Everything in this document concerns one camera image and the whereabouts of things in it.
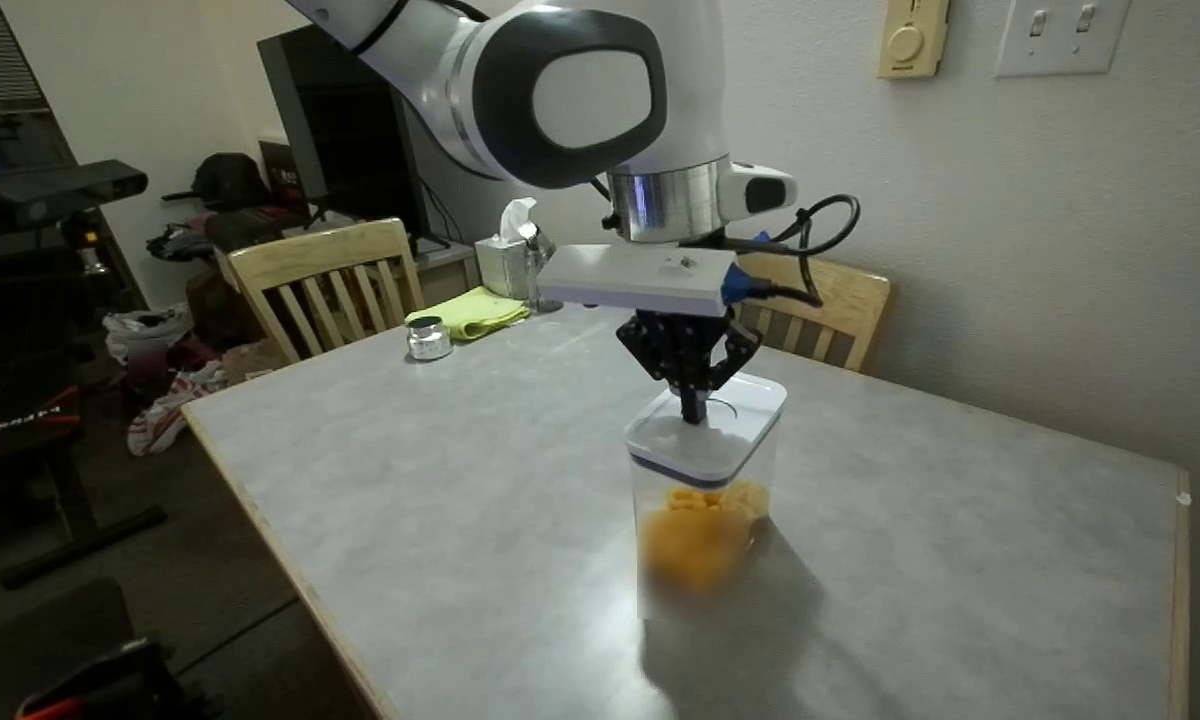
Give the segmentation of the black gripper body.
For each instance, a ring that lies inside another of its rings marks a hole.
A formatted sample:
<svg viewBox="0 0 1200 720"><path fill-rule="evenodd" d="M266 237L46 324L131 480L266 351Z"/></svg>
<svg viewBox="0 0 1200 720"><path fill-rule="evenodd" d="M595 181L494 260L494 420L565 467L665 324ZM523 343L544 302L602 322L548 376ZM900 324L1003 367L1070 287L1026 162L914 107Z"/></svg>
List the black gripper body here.
<svg viewBox="0 0 1200 720"><path fill-rule="evenodd" d="M617 341L653 381L677 391L722 387L761 347L761 338L722 315L634 312Z"/></svg>

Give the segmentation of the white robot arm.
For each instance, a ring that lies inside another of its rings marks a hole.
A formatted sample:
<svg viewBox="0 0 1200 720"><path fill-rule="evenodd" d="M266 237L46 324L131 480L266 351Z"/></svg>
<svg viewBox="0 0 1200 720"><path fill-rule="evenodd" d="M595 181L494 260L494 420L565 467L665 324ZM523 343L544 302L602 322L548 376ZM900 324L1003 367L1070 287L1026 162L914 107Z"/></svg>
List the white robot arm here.
<svg viewBox="0 0 1200 720"><path fill-rule="evenodd" d="M541 293L606 303L621 341L684 420L749 363L728 332L722 228L794 199L779 168L722 143L720 0L287 0L387 82L469 173L612 193L617 232L570 240Z"/></svg>

